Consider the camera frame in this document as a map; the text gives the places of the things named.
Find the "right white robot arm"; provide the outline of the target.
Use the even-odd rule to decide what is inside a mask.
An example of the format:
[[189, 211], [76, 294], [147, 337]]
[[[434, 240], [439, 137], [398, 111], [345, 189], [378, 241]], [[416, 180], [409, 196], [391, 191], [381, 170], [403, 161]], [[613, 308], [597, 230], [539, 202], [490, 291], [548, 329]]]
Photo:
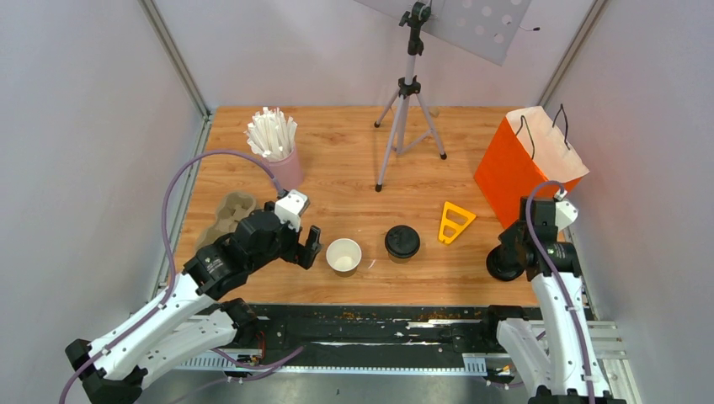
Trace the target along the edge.
[[617, 403], [588, 330], [577, 251], [558, 239], [558, 205], [554, 198], [522, 198], [519, 219], [500, 235], [487, 263], [501, 279], [525, 274], [540, 305], [547, 345], [516, 306], [493, 313], [481, 340], [509, 354], [531, 403]]

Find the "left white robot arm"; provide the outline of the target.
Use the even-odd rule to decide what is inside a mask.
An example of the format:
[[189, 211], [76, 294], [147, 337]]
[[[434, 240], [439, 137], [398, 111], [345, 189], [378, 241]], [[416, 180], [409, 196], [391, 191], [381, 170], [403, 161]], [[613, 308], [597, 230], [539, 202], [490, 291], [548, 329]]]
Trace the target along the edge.
[[101, 338], [77, 339], [66, 355], [92, 403], [133, 403], [143, 390], [184, 361], [233, 343], [251, 346], [256, 316], [241, 299], [221, 298], [265, 265], [282, 259], [309, 269], [321, 251], [311, 226], [299, 242], [309, 205], [291, 190], [240, 220], [234, 232], [202, 247], [160, 295]]

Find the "black plastic cup lid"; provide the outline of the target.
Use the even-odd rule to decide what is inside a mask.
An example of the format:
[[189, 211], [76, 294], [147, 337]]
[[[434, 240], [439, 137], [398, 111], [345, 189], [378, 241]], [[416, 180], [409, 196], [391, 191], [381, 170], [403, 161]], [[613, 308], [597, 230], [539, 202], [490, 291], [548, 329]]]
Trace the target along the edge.
[[411, 226], [397, 225], [387, 231], [385, 235], [385, 248], [391, 245], [394, 248], [404, 250], [421, 247], [421, 240], [418, 232]]

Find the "orange paper bag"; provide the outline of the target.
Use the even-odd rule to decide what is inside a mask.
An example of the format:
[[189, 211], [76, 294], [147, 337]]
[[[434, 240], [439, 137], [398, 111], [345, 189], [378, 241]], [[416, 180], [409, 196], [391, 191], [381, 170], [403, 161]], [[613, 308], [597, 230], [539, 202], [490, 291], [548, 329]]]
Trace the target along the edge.
[[550, 117], [541, 106], [508, 112], [474, 179], [502, 228], [520, 215], [520, 200], [539, 184], [558, 181], [572, 191], [589, 169], [568, 138], [563, 105]]

